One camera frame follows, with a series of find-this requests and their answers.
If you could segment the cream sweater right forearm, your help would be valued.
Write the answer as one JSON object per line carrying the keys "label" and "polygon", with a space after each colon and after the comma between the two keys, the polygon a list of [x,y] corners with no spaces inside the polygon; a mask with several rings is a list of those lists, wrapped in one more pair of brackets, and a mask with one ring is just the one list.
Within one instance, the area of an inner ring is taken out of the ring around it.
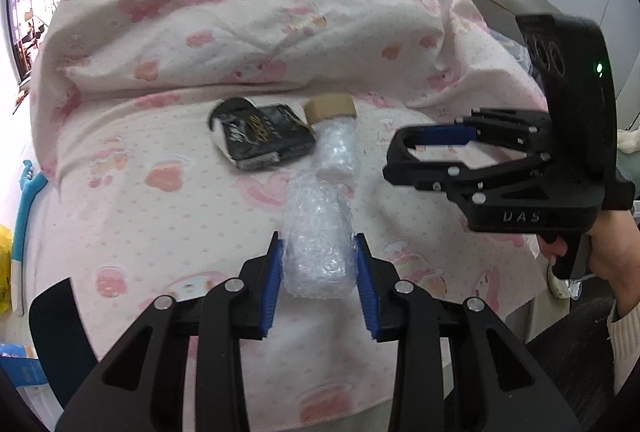
{"label": "cream sweater right forearm", "polygon": [[608,320],[608,335],[614,357],[614,392],[620,392],[636,366],[640,355],[640,309],[639,304],[624,316],[618,315],[614,305]]}

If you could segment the person's right hand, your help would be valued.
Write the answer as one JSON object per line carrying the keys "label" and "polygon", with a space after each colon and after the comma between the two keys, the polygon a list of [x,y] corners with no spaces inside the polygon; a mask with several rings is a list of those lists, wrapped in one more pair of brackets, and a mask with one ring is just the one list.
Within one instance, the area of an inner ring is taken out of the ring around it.
{"label": "person's right hand", "polygon": [[589,231],[591,272],[611,286],[621,319],[639,304],[639,230],[629,211],[602,211]]}

